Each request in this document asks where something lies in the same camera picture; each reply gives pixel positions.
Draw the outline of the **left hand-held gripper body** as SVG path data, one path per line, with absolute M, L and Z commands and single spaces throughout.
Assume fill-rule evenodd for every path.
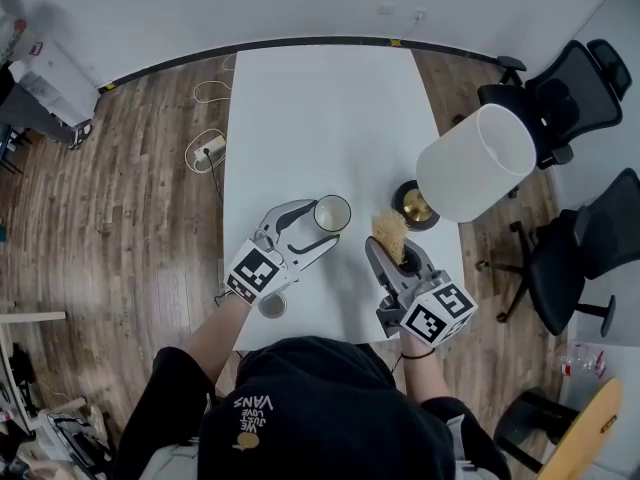
M 277 227 L 267 224 L 247 238 L 226 271 L 226 288 L 246 304 L 259 304 L 299 279 L 301 260 L 279 242 Z

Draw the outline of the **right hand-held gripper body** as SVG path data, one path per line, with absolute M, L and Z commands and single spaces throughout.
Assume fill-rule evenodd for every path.
M 387 337 L 407 331 L 424 344 L 454 336 L 478 309 L 471 295 L 444 270 L 416 277 L 380 302 L 376 315 Z

